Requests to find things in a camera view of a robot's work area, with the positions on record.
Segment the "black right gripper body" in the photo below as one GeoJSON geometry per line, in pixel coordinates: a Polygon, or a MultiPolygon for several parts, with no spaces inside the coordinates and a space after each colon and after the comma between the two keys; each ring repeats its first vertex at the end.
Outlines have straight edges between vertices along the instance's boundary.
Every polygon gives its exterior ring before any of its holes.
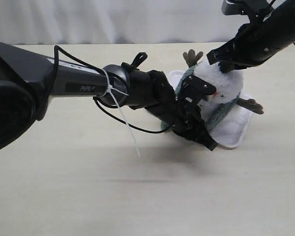
{"type": "Polygon", "coordinates": [[[284,26],[281,16],[250,17],[231,40],[206,55],[208,62],[230,61],[243,69],[259,66],[285,48],[284,26]]]}

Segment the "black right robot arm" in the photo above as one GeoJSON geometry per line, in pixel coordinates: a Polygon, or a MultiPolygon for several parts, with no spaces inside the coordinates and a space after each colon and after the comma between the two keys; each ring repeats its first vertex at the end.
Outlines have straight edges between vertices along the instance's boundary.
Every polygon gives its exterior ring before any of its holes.
{"type": "Polygon", "coordinates": [[[295,42],[295,0],[277,8],[266,0],[225,0],[224,15],[246,15],[236,35],[207,54],[209,64],[218,64],[222,73],[256,67],[295,42]]]}

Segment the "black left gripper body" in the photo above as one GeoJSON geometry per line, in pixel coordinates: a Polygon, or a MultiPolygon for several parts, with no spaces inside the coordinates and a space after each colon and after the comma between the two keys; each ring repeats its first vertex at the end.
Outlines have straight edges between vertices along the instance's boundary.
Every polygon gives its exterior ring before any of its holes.
{"type": "Polygon", "coordinates": [[[179,100],[162,72],[153,73],[153,96],[157,103],[149,107],[149,112],[166,123],[175,134],[209,150],[218,146],[202,119],[198,105],[179,100]]]}

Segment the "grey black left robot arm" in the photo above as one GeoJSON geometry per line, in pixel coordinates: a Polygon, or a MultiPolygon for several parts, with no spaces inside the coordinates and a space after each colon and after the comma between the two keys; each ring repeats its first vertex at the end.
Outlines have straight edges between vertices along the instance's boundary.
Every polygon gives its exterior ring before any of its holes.
{"type": "Polygon", "coordinates": [[[101,108],[144,108],[178,136],[217,147],[198,107],[216,92],[212,84],[190,75],[175,93],[163,72],[139,70],[146,53],[103,68],[74,56],[61,60],[62,53],[57,45],[49,57],[0,42],[0,149],[42,120],[55,97],[91,97],[101,108]]]}

